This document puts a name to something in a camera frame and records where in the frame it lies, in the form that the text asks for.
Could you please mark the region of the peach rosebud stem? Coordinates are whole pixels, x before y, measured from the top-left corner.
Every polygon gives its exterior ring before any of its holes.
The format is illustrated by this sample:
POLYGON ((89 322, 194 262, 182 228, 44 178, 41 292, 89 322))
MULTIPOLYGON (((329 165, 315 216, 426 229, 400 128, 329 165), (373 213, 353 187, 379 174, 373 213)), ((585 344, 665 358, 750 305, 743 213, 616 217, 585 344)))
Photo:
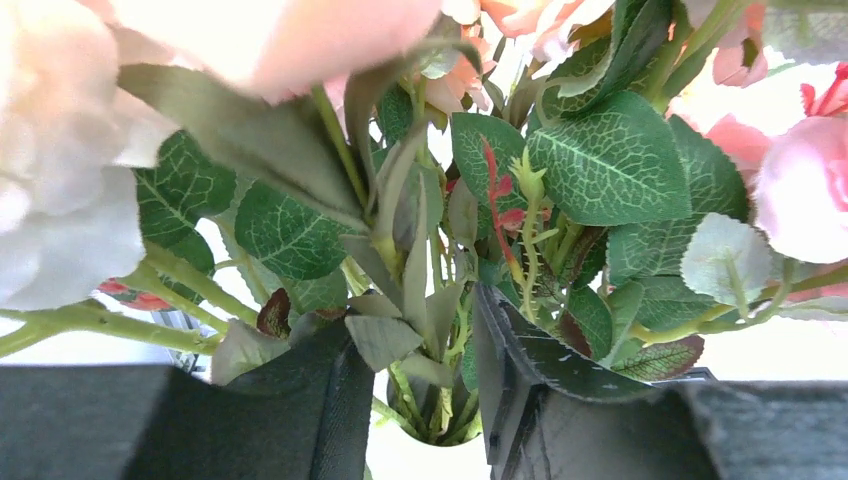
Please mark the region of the peach rosebud stem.
POLYGON ((425 299, 427 203, 424 198, 409 200, 405 186, 429 121, 416 120, 381 166, 372 161, 369 121, 393 82, 446 52, 463 55, 474 67, 481 64, 468 42, 426 39, 406 54, 352 75, 343 115, 335 113, 321 87, 271 105, 177 66, 124 66, 118 84, 184 128, 214 162, 349 226, 351 233, 342 243, 436 358, 444 341, 425 299))

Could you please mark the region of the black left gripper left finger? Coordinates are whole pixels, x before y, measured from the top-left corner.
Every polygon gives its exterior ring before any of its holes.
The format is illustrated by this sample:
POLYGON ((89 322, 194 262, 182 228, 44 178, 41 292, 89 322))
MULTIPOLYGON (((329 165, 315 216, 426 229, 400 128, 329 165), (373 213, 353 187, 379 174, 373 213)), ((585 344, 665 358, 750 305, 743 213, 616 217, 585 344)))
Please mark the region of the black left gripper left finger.
POLYGON ((218 387, 174 367, 5 367, 5 479, 359 479, 374 375, 335 324, 218 387))

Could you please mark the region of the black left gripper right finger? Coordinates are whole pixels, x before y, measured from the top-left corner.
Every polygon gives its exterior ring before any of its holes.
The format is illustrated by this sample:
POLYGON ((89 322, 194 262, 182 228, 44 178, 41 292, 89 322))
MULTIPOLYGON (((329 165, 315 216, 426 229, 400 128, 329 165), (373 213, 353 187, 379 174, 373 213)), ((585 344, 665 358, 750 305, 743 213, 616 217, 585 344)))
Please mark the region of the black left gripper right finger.
POLYGON ((843 382, 619 375, 473 290, 483 439, 495 479, 843 479, 843 382))

